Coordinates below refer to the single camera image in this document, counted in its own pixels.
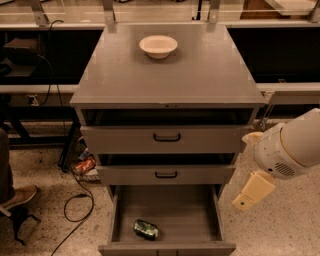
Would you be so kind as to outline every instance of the chair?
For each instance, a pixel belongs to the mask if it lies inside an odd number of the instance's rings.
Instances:
[[[28,209],[22,206],[17,206],[10,210],[7,210],[4,207],[0,206],[0,212],[12,221],[14,239],[20,242],[22,245],[26,246],[26,243],[18,237],[18,233],[22,223],[30,217],[37,222],[40,222],[41,220],[35,217],[33,214],[29,214]]]

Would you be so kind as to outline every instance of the white bowl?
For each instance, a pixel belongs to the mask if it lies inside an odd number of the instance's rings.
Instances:
[[[156,35],[143,38],[139,46],[151,58],[164,59],[178,47],[178,43],[172,37]]]

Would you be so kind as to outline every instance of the metal post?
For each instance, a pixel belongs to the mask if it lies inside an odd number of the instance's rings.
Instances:
[[[50,23],[47,14],[45,14],[42,8],[40,0],[30,0],[30,6],[39,27],[44,27]]]
[[[311,11],[310,21],[314,23],[320,21],[320,0],[318,0],[313,10]]]
[[[220,8],[220,0],[211,0],[209,17],[208,17],[209,23],[217,23],[219,8]]]
[[[103,0],[103,9],[106,24],[114,24],[116,17],[113,10],[113,0]]]

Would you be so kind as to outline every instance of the black handle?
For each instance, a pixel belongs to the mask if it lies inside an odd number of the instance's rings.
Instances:
[[[174,136],[158,136],[157,134],[153,134],[153,139],[157,142],[177,142],[181,140],[181,134],[178,133]]]
[[[174,179],[174,178],[177,178],[178,176],[178,172],[175,171],[174,173],[158,173],[158,172],[155,172],[154,174],[156,176],[156,178],[158,179]]]

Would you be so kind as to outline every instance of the person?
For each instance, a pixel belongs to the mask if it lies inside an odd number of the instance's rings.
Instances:
[[[0,206],[9,210],[29,202],[37,193],[37,186],[13,187],[12,171],[9,164],[9,138],[0,128]]]

